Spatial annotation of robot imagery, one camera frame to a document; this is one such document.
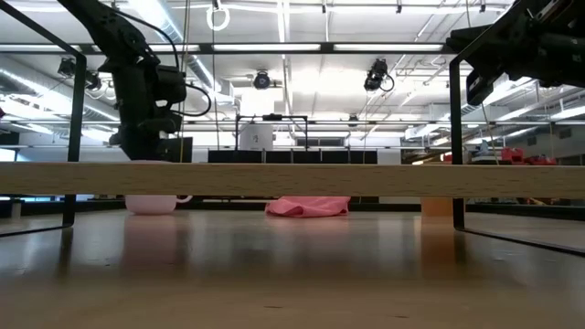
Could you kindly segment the row of black panels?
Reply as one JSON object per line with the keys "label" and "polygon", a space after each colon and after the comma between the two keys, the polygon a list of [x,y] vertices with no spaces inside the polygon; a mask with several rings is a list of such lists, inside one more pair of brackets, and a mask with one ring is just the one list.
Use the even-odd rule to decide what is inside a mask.
{"label": "row of black panels", "polygon": [[209,163],[376,165],[376,151],[209,151]]}

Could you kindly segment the black metal rig frame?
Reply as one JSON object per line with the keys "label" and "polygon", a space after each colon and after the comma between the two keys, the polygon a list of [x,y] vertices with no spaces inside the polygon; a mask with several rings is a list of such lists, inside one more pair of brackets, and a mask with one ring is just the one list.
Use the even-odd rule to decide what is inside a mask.
{"label": "black metal rig frame", "polygon": [[[202,43],[150,44],[155,54],[172,55],[174,50],[194,55],[213,54],[390,54],[390,55],[451,55],[455,54],[442,43]],[[92,44],[72,45],[76,51],[86,55],[101,55],[101,49]],[[51,44],[0,43],[0,54],[63,54],[66,50]]]}

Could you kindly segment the black background station frame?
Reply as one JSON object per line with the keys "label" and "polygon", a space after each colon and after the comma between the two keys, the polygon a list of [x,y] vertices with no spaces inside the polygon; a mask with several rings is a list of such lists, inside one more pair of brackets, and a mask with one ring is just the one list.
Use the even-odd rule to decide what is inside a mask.
{"label": "black background station frame", "polygon": [[304,150],[308,151],[309,148],[309,143],[308,143],[308,128],[309,128],[309,120],[308,117],[305,115],[282,115],[282,114],[265,114],[265,115],[261,115],[261,116],[256,116],[256,115],[252,115],[252,116],[244,116],[244,115],[236,115],[235,118],[235,132],[234,132],[234,138],[235,138],[235,150],[238,151],[239,150],[239,133],[242,131],[242,129],[239,127],[239,122],[242,119],[249,119],[250,123],[255,122],[256,119],[261,119],[263,122],[282,122],[282,121],[288,121],[290,122],[292,125],[296,124],[297,120],[302,120],[304,121],[304,129],[303,129],[303,133],[304,133]]}

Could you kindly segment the small pink plastic mug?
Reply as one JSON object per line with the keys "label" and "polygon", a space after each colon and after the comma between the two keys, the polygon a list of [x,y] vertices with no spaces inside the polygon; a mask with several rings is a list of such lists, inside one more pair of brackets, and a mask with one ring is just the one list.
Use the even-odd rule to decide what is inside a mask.
{"label": "small pink plastic mug", "polygon": [[192,196],[129,195],[124,199],[126,208],[139,216],[168,215],[176,209],[177,204],[185,204]]}

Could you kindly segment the pink cloth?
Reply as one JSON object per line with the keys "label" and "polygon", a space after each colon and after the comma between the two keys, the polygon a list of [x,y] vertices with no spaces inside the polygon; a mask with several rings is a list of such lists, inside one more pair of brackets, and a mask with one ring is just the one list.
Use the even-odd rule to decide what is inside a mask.
{"label": "pink cloth", "polygon": [[272,200],[265,213],[287,218],[327,218],[345,215],[350,196],[283,196]]}

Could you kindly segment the red equipment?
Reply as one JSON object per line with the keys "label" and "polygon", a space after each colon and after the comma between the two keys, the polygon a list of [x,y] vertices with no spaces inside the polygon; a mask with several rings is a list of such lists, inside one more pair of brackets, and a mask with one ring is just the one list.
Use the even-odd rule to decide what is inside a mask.
{"label": "red equipment", "polygon": [[544,154],[525,156],[519,148],[506,147],[501,151],[502,160],[512,165],[556,165],[557,160]]}

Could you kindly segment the clear acrylic tray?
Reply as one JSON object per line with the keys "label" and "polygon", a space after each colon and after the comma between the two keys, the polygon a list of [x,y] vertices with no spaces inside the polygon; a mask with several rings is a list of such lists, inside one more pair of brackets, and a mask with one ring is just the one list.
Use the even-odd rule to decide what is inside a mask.
{"label": "clear acrylic tray", "polygon": [[458,143],[450,165],[171,164],[129,157],[125,163],[83,163],[86,64],[77,53],[67,161],[0,164],[0,192],[63,194],[68,206],[78,194],[449,196],[457,229],[464,229],[467,197],[585,197],[583,167],[466,165]]}

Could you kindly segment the orange faceted mug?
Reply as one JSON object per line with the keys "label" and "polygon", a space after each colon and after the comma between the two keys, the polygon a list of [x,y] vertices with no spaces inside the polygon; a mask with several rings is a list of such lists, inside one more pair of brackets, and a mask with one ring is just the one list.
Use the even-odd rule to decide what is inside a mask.
{"label": "orange faceted mug", "polygon": [[420,207],[425,217],[451,217],[453,212],[450,197],[422,197]]}

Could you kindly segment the white box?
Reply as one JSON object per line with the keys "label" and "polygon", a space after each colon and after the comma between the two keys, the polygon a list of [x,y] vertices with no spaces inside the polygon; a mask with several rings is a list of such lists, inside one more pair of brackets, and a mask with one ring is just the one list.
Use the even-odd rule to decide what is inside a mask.
{"label": "white box", "polygon": [[251,123],[239,130],[239,149],[244,151],[272,151],[273,126]]}

